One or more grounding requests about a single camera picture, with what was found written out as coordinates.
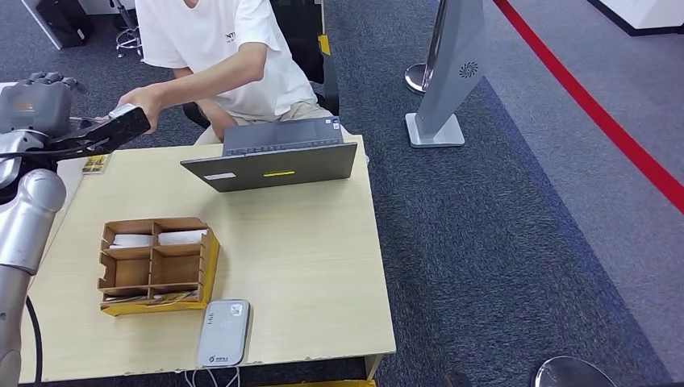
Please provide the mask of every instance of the white t-shirt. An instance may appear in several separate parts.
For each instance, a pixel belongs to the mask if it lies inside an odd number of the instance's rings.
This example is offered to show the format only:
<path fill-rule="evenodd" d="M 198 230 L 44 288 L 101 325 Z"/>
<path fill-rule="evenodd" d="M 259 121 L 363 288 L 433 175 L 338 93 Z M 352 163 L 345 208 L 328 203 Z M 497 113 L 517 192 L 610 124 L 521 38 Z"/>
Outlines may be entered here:
<path fill-rule="evenodd" d="M 315 102 L 304 72 L 292 60 L 269 0 L 136 0 L 144 61 L 199 73 L 235 54 L 243 43 L 268 46 L 264 78 L 215 98 L 235 115 L 277 116 L 296 102 Z"/>

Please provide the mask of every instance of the man's arm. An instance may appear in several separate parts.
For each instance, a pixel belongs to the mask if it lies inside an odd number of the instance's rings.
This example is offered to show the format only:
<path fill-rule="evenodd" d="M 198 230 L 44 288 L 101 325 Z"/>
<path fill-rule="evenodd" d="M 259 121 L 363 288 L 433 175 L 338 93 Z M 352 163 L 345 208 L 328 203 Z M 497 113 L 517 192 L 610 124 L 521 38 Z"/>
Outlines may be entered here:
<path fill-rule="evenodd" d="M 211 98 L 259 81 L 264 76 L 267 50 L 263 43 L 242 44 L 236 54 L 204 71 L 128 92 L 119 99 L 119 106 L 131 103 L 141 107 L 150 124 L 148 133 L 152 133 L 159 112 L 169 106 Z"/>
<path fill-rule="evenodd" d="M 261 80 L 264 76 L 267 50 L 263 43 L 245 43 L 236 54 L 204 71 L 151 86 L 156 88 L 162 109 L 186 102 L 202 101 Z"/>
<path fill-rule="evenodd" d="M 183 69 L 173 69 L 173 75 L 176 77 L 176 79 L 179 79 L 193 75 L 193 72 L 190 70 L 190 68 L 185 67 Z M 197 103 L 199 108 L 202 109 L 204 115 L 211 115 L 211 113 L 213 113 L 216 109 L 223 110 L 223 108 L 211 98 L 199 99 L 195 101 L 195 103 Z"/>

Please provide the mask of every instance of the black cable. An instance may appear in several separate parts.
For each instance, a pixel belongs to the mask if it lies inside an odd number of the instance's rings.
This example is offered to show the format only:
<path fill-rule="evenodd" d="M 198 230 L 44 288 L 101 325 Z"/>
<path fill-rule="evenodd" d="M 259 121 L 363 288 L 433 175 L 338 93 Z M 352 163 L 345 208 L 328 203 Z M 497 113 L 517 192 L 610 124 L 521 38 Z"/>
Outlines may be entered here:
<path fill-rule="evenodd" d="M 72 152 L 82 151 L 88 147 L 93 146 L 93 144 L 85 144 L 80 147 L 70 148 L 70 149 L 58 149 L 55 151 L 25 151 L 25 152 L 9 152 L 0 153 L 0 159 L 11 158 L 11 157 L 35 157 L 35 156 L 59 156 L 64 154 L 69 154 Z"/>
<path fill-rule="evenodd" d="M 33 325 L 33 335 L 35 336 L 35 380 L 33 385 L 40 387 L 43 380 L 43 338 L 40 335 L 40 325 L 38 325 L 38 316 L 35 315 L 33 302 L 26 296 L 26 309 L 28 315 L 31 317 L 31 325 Z"/>

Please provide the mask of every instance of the wooden table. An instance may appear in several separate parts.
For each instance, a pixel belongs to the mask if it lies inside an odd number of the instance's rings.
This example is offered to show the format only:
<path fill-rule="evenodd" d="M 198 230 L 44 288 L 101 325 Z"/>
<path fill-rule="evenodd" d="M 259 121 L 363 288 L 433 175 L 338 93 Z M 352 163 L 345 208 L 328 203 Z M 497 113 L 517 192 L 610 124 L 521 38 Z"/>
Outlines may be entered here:
<path fill-rule="evenodd" d="M 195 369 L 202 311 L 101 312 L 105 222 L 197 216 L 221 243 L 214 299 L 244 298 L 253 316 L 242 366 L 364 356 L 371 378 L 394 332 L 360 136 L 352 177 L 218 193 L 179 165 L 220 145 L 115 152 L 83 177 L 29 294 L 44 341 L 44 381 Z M 22 382 L 33 332 L 23 320 Z"/>

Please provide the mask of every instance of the cardboard organizer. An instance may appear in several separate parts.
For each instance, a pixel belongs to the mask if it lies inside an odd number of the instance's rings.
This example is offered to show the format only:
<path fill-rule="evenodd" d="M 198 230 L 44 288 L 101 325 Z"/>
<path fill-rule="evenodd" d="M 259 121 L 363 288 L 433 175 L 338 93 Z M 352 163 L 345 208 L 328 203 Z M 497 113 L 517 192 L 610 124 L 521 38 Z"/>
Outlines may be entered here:
<path fill-rule="evenodd" d="M 190 230 L 206 230 L 201 243 L 159 245 L 162 232 Z M 117 234 L 152 235 L 152 246 L 110 248 Z M 98 281 L 100 309 L 107 314 L 203 310 L 211 300 L 219 241 L 198 218 L 108 222 L 100 250 L 105 267 Z"/>

